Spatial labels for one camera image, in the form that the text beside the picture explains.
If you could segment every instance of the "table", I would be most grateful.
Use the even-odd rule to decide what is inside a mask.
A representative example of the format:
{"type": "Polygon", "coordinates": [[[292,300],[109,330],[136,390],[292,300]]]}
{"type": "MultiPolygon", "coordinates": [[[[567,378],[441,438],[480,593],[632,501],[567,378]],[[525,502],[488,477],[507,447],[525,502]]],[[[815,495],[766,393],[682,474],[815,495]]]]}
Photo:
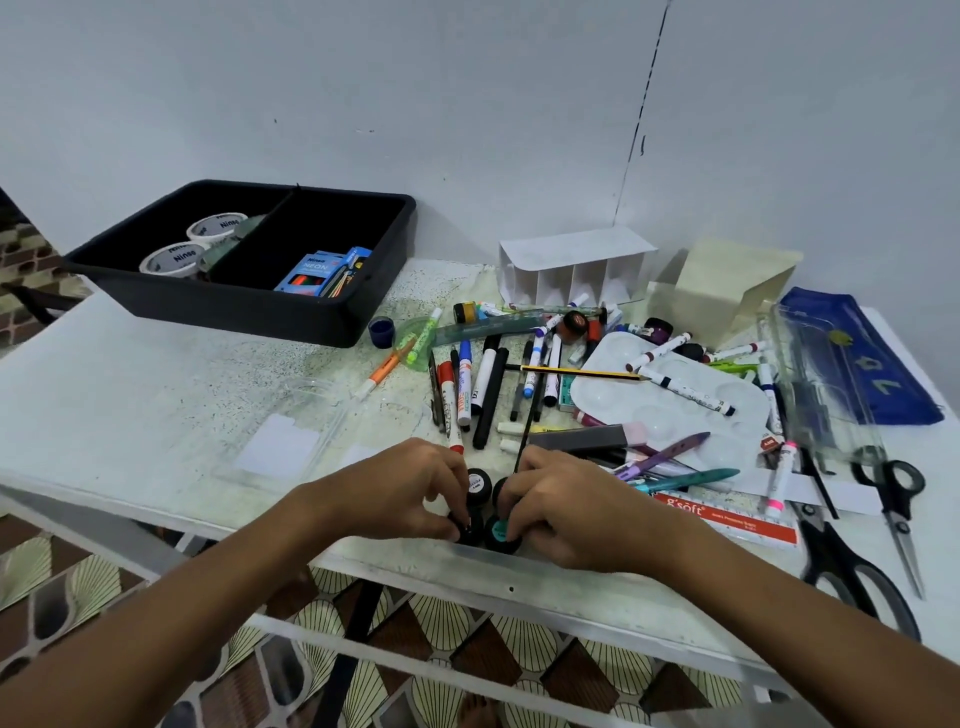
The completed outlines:
{"type": "MultiPolygon", "coordinates": [[[[436,303],[493,296],[490,268],[413,259],[381,313],[402,320],[436,303]]],[[[937,425],[882,429],[891,457],[912,462],[928,481],[914,502],[914,540],[927,601],[913,596],[882,518],[844,514],[836,527],[851,548],[897,583],[924,643],[960,662],[960,570],[951,558],[960,515],[952,449],[960,442],[960,424],[882,317],[869,309],[868,316],[946,413],[937,425]]],[[[522,340],[514,345],[522,346],[522,340]]],[[[282,495],[212,475],[230,435],[262,405],[264,394],[291,376],[328,379],[348,393],[382,357],[366,337],[351,350],[333,350],[137,319],[97,293],[0,360],[0,483],[59,504],[223,538],[282,495]]],[[[371,402],[424,409],[427,393],[426,375],[397,368],[371,402]]],[[[500,412],[509,412],[504,402],[512,396],[513,386],[505,385],[500,412]]],[[[437,435],[432,425],[419,430],[437,435]]],[[[382,444],[409,434],[387,422],[376,439],[382,444]]],[[[495,435],[482,452],[468,449],[467,459],[494,480],[513,468],[513,456],[497,448],[495,435]]],[[[791,573],[803,570],[802,550],[747,547],[791,573]]],[[[123,545],[114,542],[112,550],[123,545]]],[[[315,564],[785,689],[746,645],[650,579],[567,571],[536,559],[421,540],[345,539],[315,564]]]]}

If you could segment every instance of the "white paint palette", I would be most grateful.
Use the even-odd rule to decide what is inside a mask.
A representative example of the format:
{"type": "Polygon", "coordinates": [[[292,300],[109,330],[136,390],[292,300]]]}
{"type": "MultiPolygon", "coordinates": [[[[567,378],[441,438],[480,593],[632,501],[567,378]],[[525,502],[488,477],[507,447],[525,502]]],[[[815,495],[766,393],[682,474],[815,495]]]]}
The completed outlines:
{"type": "MultiPolygon", "coordinates": [[[[614,331],[601,339],[583,368],[624,372],[628,361],[653,348],[650,342],[627,331],[614,331]]],[[[738,468],[746,473],[756,466],[769,412],[767,399],[758,387],[673,352],[649,367],[675,377],[684,386],[729,402],[736,409],[725,417],[651,381],[637,383],[577,376],[570,396],[577,407],[608,425],[644,423],[650,431],[651,448],[663,449],[687,435],[709,432],[706,442],[678,458],[691,468],[738,468]]]]}

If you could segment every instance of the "black scissors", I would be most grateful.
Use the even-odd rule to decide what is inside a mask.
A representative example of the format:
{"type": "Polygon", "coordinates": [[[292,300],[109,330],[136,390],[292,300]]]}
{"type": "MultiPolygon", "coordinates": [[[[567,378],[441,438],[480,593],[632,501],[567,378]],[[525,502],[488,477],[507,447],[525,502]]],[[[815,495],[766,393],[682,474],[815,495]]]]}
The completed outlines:
{"type": "Polygon", "coordinates": [[[917,550],[913,546],[910,530],[910,501],[924,491],[926,478],[910,463],[887,460],[883,448],[869,445],[859,449],[854,457],[858,462],[851,465],[853,478],[862,485],[874,486],[879,492],[883,515],[890,526],[890,533],[903,562],[903,570],[910,579],[913,591],[920,599],[925,599],[924,581],[920,577],[920,563],[917,561],[917,550]],[[876,463],[873,478],[864,472],[861,462],[876,463]]]}
{"type": "Polygon", "coordinates": [[[880,619],[874,601],[861,581],[861,576],[866,576],[890,605],[901,633],[919,642],[920,628],[913,612],[890,577],[854,553],[836,529],[824,521],[817,506],[793,503],[793,508],[797,512],[809,559],[801,579],[814,587],[821,578],[826,579],[845,604],[856,607],[874,619],[880,619]]]}

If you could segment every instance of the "ninso tape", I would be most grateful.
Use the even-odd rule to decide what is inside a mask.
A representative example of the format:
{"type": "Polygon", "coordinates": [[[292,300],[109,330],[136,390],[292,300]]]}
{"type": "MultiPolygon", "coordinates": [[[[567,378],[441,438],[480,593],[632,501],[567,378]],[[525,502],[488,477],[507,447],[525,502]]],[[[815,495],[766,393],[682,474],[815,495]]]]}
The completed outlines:
{"type": "Polygon", "coordinates": [[[233,229],[246,219],[247,215],[243,212],[221,212],[210,215],[187,228],[186,236],[189,240],[215,243],[231,234],[233,229]]]}
{"type": "Polygon", "coordinates": [[[175,279],[193,276],[199,270],[197,263],[209,247],[199,240],[165,245],[140,261],[140,273],[175,279]]]}

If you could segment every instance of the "hand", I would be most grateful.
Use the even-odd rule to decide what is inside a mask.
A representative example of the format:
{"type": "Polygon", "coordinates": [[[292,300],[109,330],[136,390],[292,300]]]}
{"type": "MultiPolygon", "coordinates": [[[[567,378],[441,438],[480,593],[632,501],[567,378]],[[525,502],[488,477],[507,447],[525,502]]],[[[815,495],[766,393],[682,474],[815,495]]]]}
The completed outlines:
{"type": "Polygon", "coordinates": [[[586,460],[536,446],[523,451],[496,504],[510,519],[508,540],[522,536],[559,566],[654,578],[668,568],[678,532],[699,523],[586,460]]]}
{"type": "Polygon", "coordinates": [[[423,507],[425,498],[432,501],[437,495],[444,497],[454,518],[469,522],[464,456],[418,438],[301,487],[322,500],[327,525],[337,538],[456,541],[456,524],[423,507]]]}

